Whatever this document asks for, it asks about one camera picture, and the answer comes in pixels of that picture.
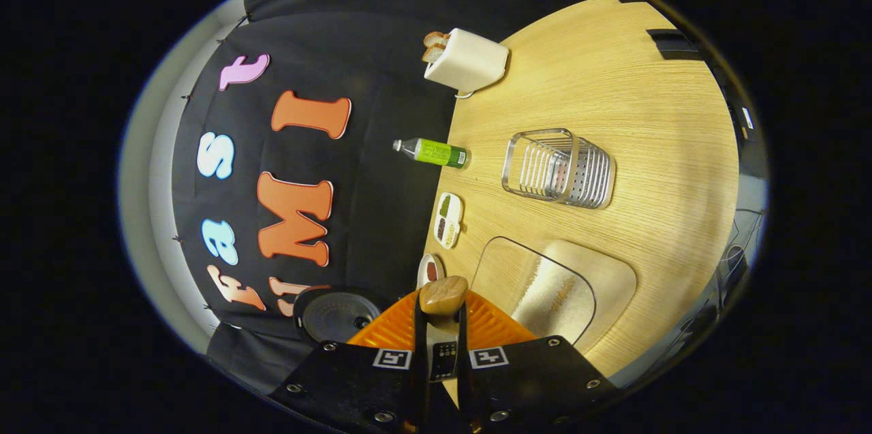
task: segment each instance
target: white wall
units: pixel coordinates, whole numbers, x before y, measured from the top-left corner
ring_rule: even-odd
[[[180,245],[171,239],[178,234],[172,212],[172,149],[186,102],[181,96],[193,89],[218,47],[216,40],[226,37],[244,15],[243,0],[228,0],[172,47],[137,99],[119,159],[119,217],[134,272],[161,316],[203,354],[219,322],[203,309],[206,301]]]

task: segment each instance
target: metal dish rack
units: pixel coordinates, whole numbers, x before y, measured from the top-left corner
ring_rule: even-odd
[[[502,188],[526,198],[601,208],[611,201],[614,160],[562,127],[525,131],[508,142]]]

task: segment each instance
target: pink letter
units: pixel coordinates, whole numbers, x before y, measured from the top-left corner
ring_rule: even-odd
[[[270,55],[260,55],[258,56],[258,62],[255,62],[255,64],[243,65],[243,61],[247,57],[240,56],[236,58],[236,61],[233,61],[233,64],[221,70],[221,81],[218,82],[218,89],[221,92],[227,90],[227,86],[230,83],[249,83],[257,80],[261,74],[264,74],[267,65],[270,64]]]

